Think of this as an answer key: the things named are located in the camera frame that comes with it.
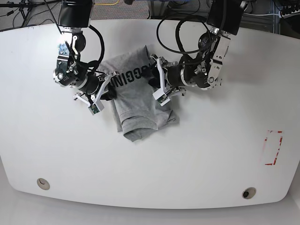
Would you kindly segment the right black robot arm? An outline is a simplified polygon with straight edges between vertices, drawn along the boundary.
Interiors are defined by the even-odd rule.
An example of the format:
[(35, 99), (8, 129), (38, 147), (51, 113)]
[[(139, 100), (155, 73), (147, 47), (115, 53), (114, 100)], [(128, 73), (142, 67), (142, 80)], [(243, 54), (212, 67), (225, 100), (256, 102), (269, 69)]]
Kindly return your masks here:
[[(105, 44), (100, 32), (90, 24), (93, 7), (92, 0), (62, 1), (59, 18), (55, 23), (61, 34), (61, 41), (53, 79), (61, 87), (76, 88), (78, 92), (75, 93), (74, 100), (82, 101), (92, 114), (96, 114), (104, 109), (102, 100), (116, 98), (116, 91), (110, 81), (119, 73), (98, 70), (104, 58)], [(83, 28), (95, 32), (100, 41), (99, 58), (88, 63), (81, 61), (81, 52), (86, 46)]]

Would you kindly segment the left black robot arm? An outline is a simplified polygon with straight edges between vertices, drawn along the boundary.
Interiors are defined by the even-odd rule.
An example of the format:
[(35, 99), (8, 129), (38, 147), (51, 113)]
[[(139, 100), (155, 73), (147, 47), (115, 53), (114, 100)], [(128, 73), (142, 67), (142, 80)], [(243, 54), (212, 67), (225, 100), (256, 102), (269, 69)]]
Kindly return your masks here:
[[(228, 52), (230, 35), (238, 33), (247, 5), (245, 0), (214, 0), (207, 18), (191, 14), (180, 19), (175, 28), (178, 50), (163, 46), (172, 53), (181, 54), (180, 60), (170, 62), (164, 57), (151, 55), (154, 63), (150, 66), (149, 85), (156, 88), (153, 97), (161, 106), (173, 96), (184, 95), (186, 87), (209, 90), (221, 83), (219, 74)], [(186, 51), (180, 39), (180, 29), (191, 20), (200, 22), (206, 31), (198, 40), (198, 48)]]

